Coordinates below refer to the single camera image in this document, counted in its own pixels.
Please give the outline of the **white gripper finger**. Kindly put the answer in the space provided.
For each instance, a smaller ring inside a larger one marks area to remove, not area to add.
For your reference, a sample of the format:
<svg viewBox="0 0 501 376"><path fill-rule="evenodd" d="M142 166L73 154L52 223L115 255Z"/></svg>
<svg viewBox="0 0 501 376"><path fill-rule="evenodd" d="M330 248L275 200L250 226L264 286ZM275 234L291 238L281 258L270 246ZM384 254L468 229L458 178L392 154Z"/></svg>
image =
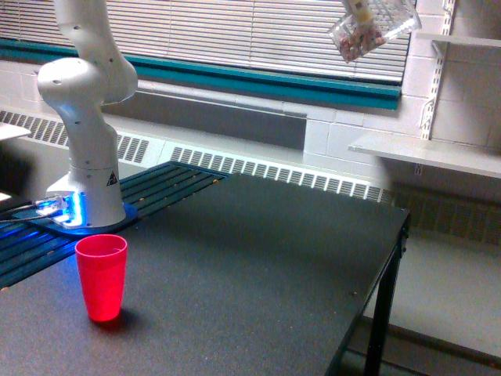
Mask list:
<svg viewBox="0 0 501 376"><path fill-rule="evenodd" d="M367 24L372 21L372 11L366 0L345 0L347 13L352 15L358 24Z"/></svg>

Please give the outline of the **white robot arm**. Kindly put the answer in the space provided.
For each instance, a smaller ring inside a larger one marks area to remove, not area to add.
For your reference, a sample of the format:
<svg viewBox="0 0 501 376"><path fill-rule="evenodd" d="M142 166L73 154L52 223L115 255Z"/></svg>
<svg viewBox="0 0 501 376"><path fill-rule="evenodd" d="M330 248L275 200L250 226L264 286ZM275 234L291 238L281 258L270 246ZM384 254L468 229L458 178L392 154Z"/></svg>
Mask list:
<svg viewBox="0 0 501 376"><path fill-rule="evenodd" d="M267 99L252 107L248 96L217 100L209 92L208 99L183 98L178 86L140 92L135 68L114 41L105 2L58 1L55 12L77 55L44 64L38 91L64 124L69 171L47 190L58 198L58 208L39 206L38 214L66 230L90 233L129 217L119 183L117 132L106 122L104 106L130 101L132 110L120 116L294 149L304 146L314 126L327 128L336 117L326 107L294 104L286 110Z"/></svg>

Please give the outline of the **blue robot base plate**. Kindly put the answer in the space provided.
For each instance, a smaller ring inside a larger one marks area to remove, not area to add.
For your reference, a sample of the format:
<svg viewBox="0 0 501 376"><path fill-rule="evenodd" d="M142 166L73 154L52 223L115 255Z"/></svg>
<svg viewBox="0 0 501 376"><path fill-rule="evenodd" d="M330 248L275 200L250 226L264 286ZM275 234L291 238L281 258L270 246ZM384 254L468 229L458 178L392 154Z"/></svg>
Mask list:
<svg viewBox="0 0 501 376"><path fill-rule="evenodd" d="M124 204L125 218L118 223L110 226L85 227L85 228L65 228L51 219L36 219L24 222L28 226L34 226L39 230L51 234L66 236L74 239L87 237L101 233L116 233L128 226L134 224L138 218L137 209L131 204Z"/></svg>

